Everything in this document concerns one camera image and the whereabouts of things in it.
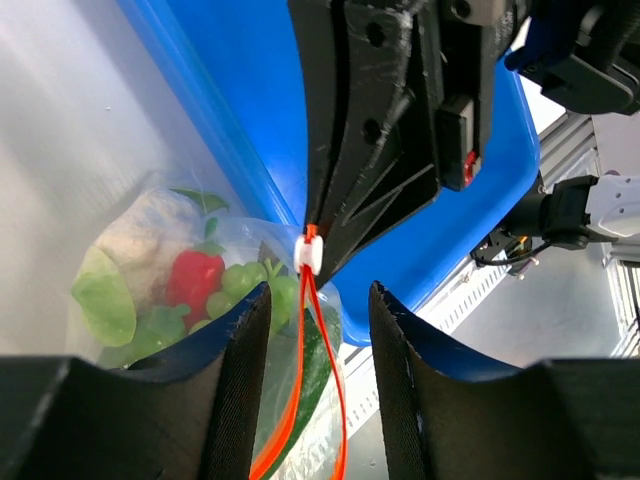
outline white bead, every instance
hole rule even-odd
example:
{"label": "white bead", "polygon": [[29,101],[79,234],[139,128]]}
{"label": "white bead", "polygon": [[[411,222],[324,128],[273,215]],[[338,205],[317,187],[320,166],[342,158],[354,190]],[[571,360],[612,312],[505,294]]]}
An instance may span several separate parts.
{"label": "white bead", "polygon": [[311,243],[305,242],[304,235],[300,235],[296,240],[296,246],[293,251],[293,268],[296,273],[300,273],[302,265],[309,265],[314,275],[320,273],[322,268],[322,251],[324,249],[324,240],[320,235],[316,235]]}

